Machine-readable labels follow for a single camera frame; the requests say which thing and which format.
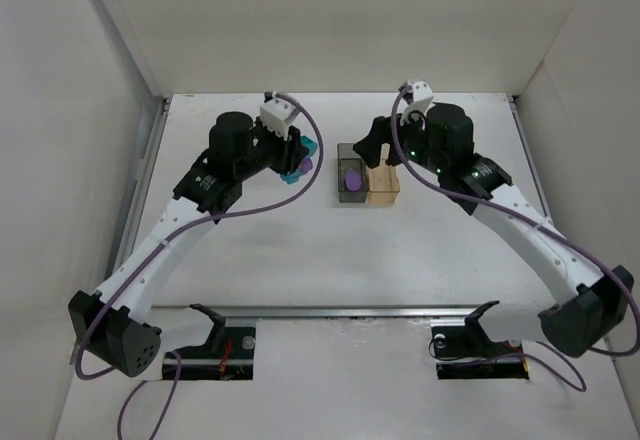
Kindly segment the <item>teal lego brick stack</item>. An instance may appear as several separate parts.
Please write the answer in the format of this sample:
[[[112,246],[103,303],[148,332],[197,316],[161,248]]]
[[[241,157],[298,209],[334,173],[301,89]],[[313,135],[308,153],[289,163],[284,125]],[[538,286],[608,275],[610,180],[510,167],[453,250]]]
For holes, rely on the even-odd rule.
[[[307,175],[313,169],[312,157],[318,149],[318,144],[307,136],[301,137],[301,143],[307,149],[306,156],[301,160],[295,171],[287,175],[280,175],[280,179],[288,185],[298,182],[301,177]]]

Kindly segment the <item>purple paw lego brick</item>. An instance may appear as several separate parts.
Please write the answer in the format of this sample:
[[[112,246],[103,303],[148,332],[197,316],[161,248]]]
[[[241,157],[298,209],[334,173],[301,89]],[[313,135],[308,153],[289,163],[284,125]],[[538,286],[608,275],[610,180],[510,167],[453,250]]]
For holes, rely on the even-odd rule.
[[[345,190],[349,192],[359,192],[362,189],[362,177],[358,171],[347,170],[344,175]]]

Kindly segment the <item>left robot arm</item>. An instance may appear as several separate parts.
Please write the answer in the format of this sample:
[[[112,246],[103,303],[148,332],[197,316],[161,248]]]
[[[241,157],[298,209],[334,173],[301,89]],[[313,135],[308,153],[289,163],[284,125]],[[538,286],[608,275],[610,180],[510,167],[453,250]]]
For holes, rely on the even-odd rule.
[[[79,343],[110,371],[135,378],[157,355],[183,348],[215,352],[223,342],[225,318],[191,304],[169,320],[152,316],[156,295],[193,246],[224,218],[243,183],[271,170],[294,173],[309,149],[293,123],[300,109],[264,105],[257,118],[239,111],[216,118],[207,148],[174,187],[165,210],[139,247],[93,292],[78,291],[68,310]]]

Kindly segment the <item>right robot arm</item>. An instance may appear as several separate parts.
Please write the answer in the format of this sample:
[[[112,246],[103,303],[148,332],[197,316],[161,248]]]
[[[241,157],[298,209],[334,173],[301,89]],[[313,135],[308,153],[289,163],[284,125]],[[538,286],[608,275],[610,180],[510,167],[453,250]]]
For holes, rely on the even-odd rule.
[[[379,116],[354,145],[370,168],[389,149],[387,164],[413,162],[438,179],[437,191],[498,235],[536,273],[553,303],[539,313],[491,300],[465,319],[472,346],[506,341],[548,342],[578,358],[636,312],[626,296],[634,279],[622,266],[599,267],[523,196],[511,176],[474,150],[474,124],[463,108],[436,103],[428,110]]]

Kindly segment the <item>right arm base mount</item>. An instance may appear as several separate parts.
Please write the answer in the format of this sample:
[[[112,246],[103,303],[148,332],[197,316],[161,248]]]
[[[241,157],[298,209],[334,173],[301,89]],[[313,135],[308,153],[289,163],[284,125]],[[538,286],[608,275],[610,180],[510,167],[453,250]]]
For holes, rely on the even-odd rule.
[[[432,320],[428,350],[439,380],[528,380],[521,345],[494,342],[479,319],[498,301],[487,302],[463,317]]]

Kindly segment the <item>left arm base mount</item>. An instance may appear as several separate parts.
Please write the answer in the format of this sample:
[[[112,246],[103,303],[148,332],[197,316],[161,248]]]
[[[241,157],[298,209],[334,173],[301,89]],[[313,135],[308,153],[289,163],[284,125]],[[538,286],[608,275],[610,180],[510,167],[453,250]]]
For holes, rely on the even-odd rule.
[[[253,378],[256,325],[229,320],[202,304],[172,312],[161,325],[164,380],[248,381]]]

